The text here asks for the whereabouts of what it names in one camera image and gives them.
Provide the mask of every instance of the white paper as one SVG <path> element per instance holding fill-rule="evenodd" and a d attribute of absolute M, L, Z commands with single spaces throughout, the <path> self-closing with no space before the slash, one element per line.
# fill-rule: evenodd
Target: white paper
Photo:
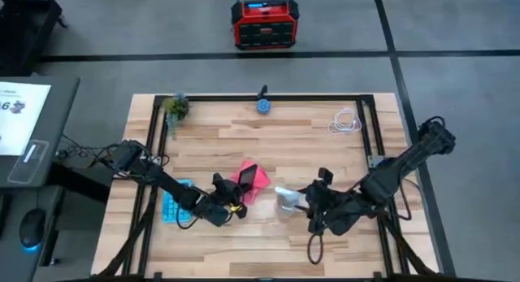
<path fill-rule="evenodd" d="M 0 155 L 21 155 L 50 85 L 0 82 Z"/>

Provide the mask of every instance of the blue ball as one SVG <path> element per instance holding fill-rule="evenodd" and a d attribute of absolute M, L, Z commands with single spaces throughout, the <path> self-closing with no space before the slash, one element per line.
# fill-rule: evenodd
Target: blue ball
<path fill-rule="evenodd" d="M 260 114 L 267 114 L 271 109 L 271 103 L 267 99 L 260 99 L 257 101 L 257 112 Z"/>

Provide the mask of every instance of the wood grain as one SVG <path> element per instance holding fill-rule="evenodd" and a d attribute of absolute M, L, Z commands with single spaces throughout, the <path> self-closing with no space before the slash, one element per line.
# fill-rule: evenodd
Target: wood grain
<path fill-rule="evenodd" d="M 396 156 L 406 148 L 397 101 L 392 93 L 374 95 L 386 153 Z M 134 95 L 125 138 L 145 142 L 153 100 L 153 94 Z M 156 271 L 165 277 L 364 277 L 384 272 L 377 224 L 367 218 L 343 236 L 327 232 L 322 263 L 310 264 L 306 256 L 308 220 L 301 213 L 282 212 L 274 192 L 276 185 L 290 189 L 308 185 L 320 167 L 335 174 L 332 187 L 339 190 L 350 188 L 367 173 L 361 133 L 331 136 L 326 129 L 337 111 L 343 107 L 355 110 L 356 106 L 342 101 L 272 104 L 271 113 L 265 116 L 256 112 L 254 102 L 191 102 L 188 117 L 177 128 L 176 140 L 167 140 L 171 161 L 165 171 L 176 179 L 189 178 L 202 189 L 212 189 L 213 173 L 230 176 L 242 161 L 250 159 L 265 168 L 271 186 L 258 195 L 245 219 L 233 219 L 221 228 L 200 220 L 187 231 L 162 222 L 160 190 L 148 277 Z M 366 117 L 375 152 L 368 110 Z M 154 143 L 156 151 L 158 132 Z M 423 203 L 413 185 L 414 174 L 407 179 L 403 185 L 413 219 L 401 222 L 401 227 L 419 256 L 437 270 Z M 134 184 L 113 183 L 92 273 L 102 270 L 126 239 L 135 192 Z M 405 214 L 400 194 L 396 203 Z M 398 271 L 392 240 L 391 245 Z M 137 246 L 133 271 L 139 249 Z"/>

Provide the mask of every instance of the gray concrete floor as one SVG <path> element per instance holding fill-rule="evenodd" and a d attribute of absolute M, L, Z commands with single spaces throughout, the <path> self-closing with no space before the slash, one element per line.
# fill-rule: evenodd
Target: gray concrete floor
<path fill-rule="evenodd" d="M 297 1 L 291 51 L 386 50 L 374 0 Z M 398 50 L 520 49 L 520 0 L 383 1 Z M 56 29 L 48 55 L 237 51 L 234 0 L 58 2 L 70 28 Z M 453 154 L 428 162 L 457 274 L 520 280 L 520 58 L 400 62 L 417 122 L 442 115 L 457 136 Z M 89 145 L 121 138 L 134 93 L 255 92 L 264 84 L 276 92 L 397 93 L 388 59 L 45 63 L 39 72 L 82 79 L 66 133 Z M 91 260 L 74 267 L 88 269 Z"/>

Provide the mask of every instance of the red portable power station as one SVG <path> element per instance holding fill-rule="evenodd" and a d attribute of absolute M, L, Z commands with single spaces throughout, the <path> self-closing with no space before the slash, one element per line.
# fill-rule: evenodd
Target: red portable power station
<path fill-rule="evenodd" d="M 231 12 L 235 46 L 241 50 L 287 48 L 296 43 L 300 13 L 294 0 L 237 2 Z"/>

